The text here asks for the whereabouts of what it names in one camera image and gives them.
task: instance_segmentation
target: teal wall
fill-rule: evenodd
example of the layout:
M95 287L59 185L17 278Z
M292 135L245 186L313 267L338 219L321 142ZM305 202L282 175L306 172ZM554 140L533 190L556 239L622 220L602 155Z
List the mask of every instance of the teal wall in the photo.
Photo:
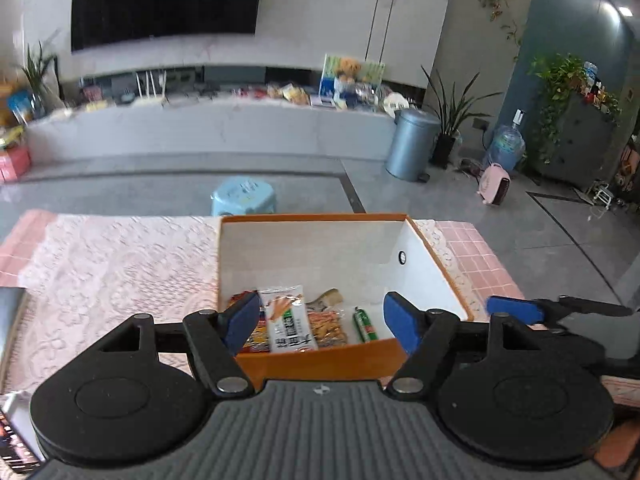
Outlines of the teal wall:
M608 0L531 0L527 28L498 124L518 108L535 120L540 81L527 72L535 57L575 54L598 67L607 90L622 90L634 35Z

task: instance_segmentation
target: teddy bear picture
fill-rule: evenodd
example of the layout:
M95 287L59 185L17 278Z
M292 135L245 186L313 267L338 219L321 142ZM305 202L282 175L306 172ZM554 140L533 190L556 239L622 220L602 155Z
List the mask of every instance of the teddy bear picture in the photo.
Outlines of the teddy bear picture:
M333 97L334 93L356 82L370 83L376 88L382 83L384 71L384 63L360 61L353 57L325 56L319 94Z

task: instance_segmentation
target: black floor stripe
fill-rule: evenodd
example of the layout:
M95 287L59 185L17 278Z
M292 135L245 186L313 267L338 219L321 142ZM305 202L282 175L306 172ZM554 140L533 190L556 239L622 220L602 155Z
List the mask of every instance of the black floor stripe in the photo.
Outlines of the black floor stripe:
M543 193L535 193L533 191L527 191L527 194L532 198L532 200L538 204L540 206L540 208L542 209L542 211L544 211L546 214L549 215L549 218L551 218L557 225L559 228L562 229L562 231L564 231L564 234L566 234L569 237L569 240L571 240L574 245L576 247L578 247L578 249L580 250L580 252L584 255L585 258L587 258L587 261L593 266L593 268L596 270L596 272L600 275L600 277L604 280L604 282L606 283L606 285L609 287L609 290L612 292L612 294L615 296L616 300L618 300L618 304L622 305L622 300L620 299L619 295L617 294L617 292L614 290L614 288L611 286L611 284L609 283L609 280L606 278L606 276L602 273L602 271L598 268L598 266L595 264L595 262L591 259L591 257L585 252L585 250L580 246L580 244L575 240L574 237L571 236L571 234L569 233L569 231L567 231L564 226L560 223L560 221L551 214L551 211L549 211L549 209L547 209L546 207L544 207L541 203L540 200L538 200L539 198L548 198L548 199L552 199L552 200L564 200L565 202L576 202L576 203L581 203L584 205L589 205L587 204L585 201L583 200L573 200L573 199L567 199L565 197L562 196L555 196L555 195L547 195L547 194L543 194Z
M53 176L41 176L33 178L24 178L18 181L18 184L37 184L39 182L52 182L60 180L81 180L89 178L105 178L105 177L127 177L127 176L179 176L179 175L263 175L263 176L310 176L319 178L337 178L340 181L342 190L351 205L354 213L366 213L360 197L356 192L351 179L346 172L309 172L309 171L287 171L287 170L140 170L140 171L111 171L101 173L77 173L62 174Z

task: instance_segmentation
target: green packaged sausage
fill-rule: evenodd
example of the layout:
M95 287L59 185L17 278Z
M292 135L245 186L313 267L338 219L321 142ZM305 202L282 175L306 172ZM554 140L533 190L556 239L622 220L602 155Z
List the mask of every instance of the green packaged sausage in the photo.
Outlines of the green packaged sausage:
M376 330L373 328L369 316L367 316L364 310L356 308L356 312L353 313L353 321L356 324L358 335L363 343L377 341L378 334L376 334Z

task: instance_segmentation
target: white snack bag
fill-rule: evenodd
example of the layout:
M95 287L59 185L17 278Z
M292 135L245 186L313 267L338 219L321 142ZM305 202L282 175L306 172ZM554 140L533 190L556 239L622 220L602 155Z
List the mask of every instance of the white snack bag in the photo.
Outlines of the white snack bag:
M268 288L258 294L264 305L272 352L318 350L306 315L302 285Z

